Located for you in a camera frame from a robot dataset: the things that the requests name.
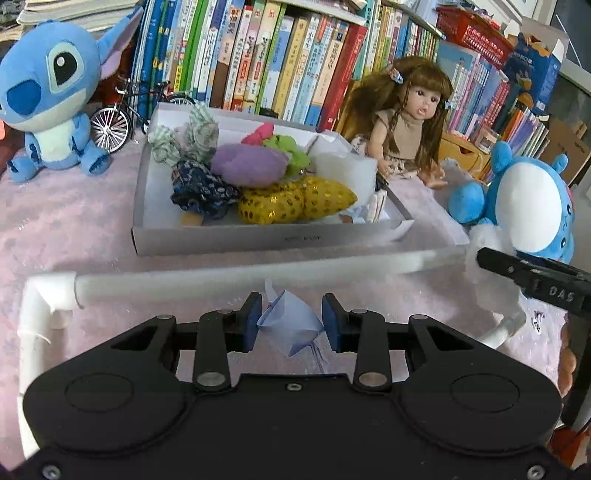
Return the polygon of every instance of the green patterned fabric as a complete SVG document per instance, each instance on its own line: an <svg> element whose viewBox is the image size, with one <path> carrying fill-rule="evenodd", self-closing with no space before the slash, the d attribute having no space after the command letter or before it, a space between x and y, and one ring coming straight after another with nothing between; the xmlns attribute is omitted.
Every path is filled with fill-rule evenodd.
<svg viewBox="0 0 591 480"><path fill-rule="evenodd" d="M187 124L175 130L159 125L148 134L148 143L152 147L151 158L158 163L174 167L183 160L210 166L218 138L217 122L207 106L198 102L191 107Z"/></svg>

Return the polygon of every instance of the doll face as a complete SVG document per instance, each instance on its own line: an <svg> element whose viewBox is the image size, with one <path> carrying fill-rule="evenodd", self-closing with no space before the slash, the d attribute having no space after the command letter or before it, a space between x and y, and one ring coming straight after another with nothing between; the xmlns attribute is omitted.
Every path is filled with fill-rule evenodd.
<svg viewBox="0 0 591 480"><path fill-rule="evenodd" d="M439 92L432 92L423 87L411 87L405 110L417 120L429 120L435 116L437 104L441 100Z"/></svg>

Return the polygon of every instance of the plush toy ear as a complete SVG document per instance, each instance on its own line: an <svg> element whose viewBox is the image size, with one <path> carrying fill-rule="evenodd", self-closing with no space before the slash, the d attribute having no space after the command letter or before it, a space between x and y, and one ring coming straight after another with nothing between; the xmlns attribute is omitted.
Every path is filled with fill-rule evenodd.
<svg viewBox="0 0 591 480"><path fill-rule="evenodd" d="M513 162L513 153L507 142L497 142L492 147L491 167L495 174L505 170Z"/></svg>
<svg viewBox="0 0 591 480"><path fill-rule="evenodd" d="M566 165L569 164L569 158L561 153L558 157L554 159L552 162L552 168L556 171L556 173L562 173L566 168Z"/></svg>
<svg viewBox="0 0 591 480"><path fill-rule="evenodd" d="M121 54L129 45L131 38L142 20L142 7L136 7L133 13L122 18L97 42L100 58L100 78L105 79L113 75L119 68Z"/></svg>

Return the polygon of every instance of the hair clip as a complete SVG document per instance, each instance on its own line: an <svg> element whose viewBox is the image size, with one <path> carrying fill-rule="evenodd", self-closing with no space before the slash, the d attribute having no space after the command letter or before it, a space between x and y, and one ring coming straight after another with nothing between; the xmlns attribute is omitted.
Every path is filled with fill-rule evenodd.
<svg viewBox="0 0 591 480"><path fill-rule="evenodd" d="M399 85L402 85L404 79L402 78L401 73L395 69L393 66L390 66L388 68L388 75L390 75L390 78L392 79L393 82L396 82Z"/></svg>

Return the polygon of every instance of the small blue plush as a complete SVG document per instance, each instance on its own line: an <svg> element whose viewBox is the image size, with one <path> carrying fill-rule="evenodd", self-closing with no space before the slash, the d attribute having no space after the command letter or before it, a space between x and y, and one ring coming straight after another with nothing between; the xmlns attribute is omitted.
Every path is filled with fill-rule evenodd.
<svg viewBox="0 0 591 480"><path fill-rule="evenodd" d="M569 263L574 253L570 189L560 178L566 155L552 165L514 157L506 142L491 153L495 174L488 189L471 181L452 191L449 213L459 223L492 223L506 232L516 250Z"/></svg>
<svg viewBox="0 0 591 480"><path fill-rule="evenodd" d="M8 162L14 181L27 181L43 167L80 164L87 175L109 167L109 154L90 139L90 120L81 110L99 81L119 68L142 12L136 8L98 41L82 27L43 22L8 51L0 63L0 121L25 132L27 152Z"/></svg>

